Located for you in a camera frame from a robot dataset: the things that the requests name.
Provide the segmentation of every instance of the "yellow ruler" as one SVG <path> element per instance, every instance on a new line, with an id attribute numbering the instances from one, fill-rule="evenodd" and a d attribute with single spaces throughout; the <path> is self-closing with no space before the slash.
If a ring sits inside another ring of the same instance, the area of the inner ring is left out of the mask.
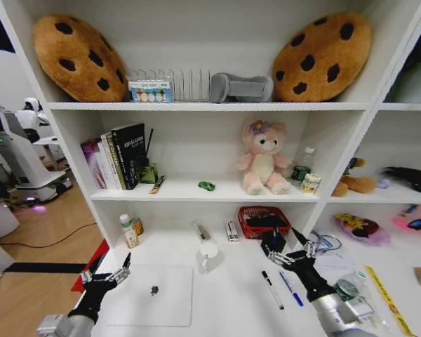
<path id="1" fill-rule="evenodd" d="M 392 298 L 389 296 L 389 294 L 385 290 L 385 287 L 380 282 L 379 277 L 377 277 L 374 269 L 367 265 L 365 266 L 365 269 L 366 272 L 370 275 L 371 279 L 373 280 L 374 286 L 376 287 L 377 291 L 379 291 L 380 295 L 382 296 L 382 299 L 388 305 L 388 308 L 392 312 L 394 320 L 399 325 L 399 328 L 401 328 L 402 333 L 406 336 L 414 336 L 414 334 L 408 327 L 406 321 L 404 321 L 404 318 L 402 317 L 401 313 L 398 311 L 398 308 L 393 303 Z"/>

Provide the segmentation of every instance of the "black book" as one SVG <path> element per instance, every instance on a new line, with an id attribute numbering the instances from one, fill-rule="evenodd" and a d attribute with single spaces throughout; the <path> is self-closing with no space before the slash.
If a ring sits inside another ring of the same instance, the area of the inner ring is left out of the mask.
<path id="1" fill-rule="evenodd" d="M 111 130 L 127 190 L 138 184 L 138 175 L 146 162 L 145 125 L 125 125 Z"/>

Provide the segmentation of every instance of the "pink plush toy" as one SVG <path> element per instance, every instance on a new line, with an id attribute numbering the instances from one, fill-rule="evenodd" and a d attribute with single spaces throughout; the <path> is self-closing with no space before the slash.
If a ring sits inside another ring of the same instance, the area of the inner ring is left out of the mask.
<path id="1" fill-rule="evenodd" d="M 260 194 L 266 185 L 274 194 L 286 193 L 290 183 L 280 172 L 291 160 L 279 153 L 286 141 L 286 125 L 249 119 L 241 138 L 247 154 L 237 160 L 237 168 L 245 171 L 246 192 Z"/>

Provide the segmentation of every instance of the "red plastic basket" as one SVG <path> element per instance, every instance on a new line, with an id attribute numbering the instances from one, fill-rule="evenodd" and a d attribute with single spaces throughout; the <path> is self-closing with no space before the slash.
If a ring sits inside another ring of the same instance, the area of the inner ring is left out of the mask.
<path id="1" fill-rule="evenodd" d="M 277 207 L 268 207 L 268 206 L 247 206 L 241 207 L 239 210 L 239 222 L 241 230 L 245 234 L 246 239 L 257 239 L 261 234 L 273 230 L 273 227 L 250 227 L 243 218 L 244 215 L 249 216 L 250 218 L 259 218 L 261 216 L 266 216 L 269 214 L 274 214 L 279 217 L 286 225 L 279 227 L 279 232 L 281 234 L 287 234 L 290 230 L 290 222 L 286 216 L 282 213 Z"/>

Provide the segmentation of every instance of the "robotic hand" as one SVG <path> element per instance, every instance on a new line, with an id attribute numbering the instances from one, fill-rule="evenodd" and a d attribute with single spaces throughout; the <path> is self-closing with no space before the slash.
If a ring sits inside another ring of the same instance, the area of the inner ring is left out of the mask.
<path id="1" fill-rule="evenodd" d="M 285 270 L 294 272 L 307 290 L 307 299 L 316 309 L 319 321 L 329 336 L 373 337 L 375 335 L 356 329 L 367 319 L 373 309 L 362 298 L 343 302 L 333 287 L 315 270 L 316 247 L 301 233 L 293 229 L 303 250 L 283 255 L 268 252 L 268 259 Z"/>
<path id="2" fill-rule="evenodd" d="M 97 323 L 98 312 L 105 294 L 122 283 L 130 274 L 131 253 L 126 256 L 123 266 L 113 274 L 94 274 L 99 259 L 89 269 L 81 273 L 86 290 L 78 306 L 67 316 L 45 317 L 36 332 L 40 337 L 89 337 Z"/>

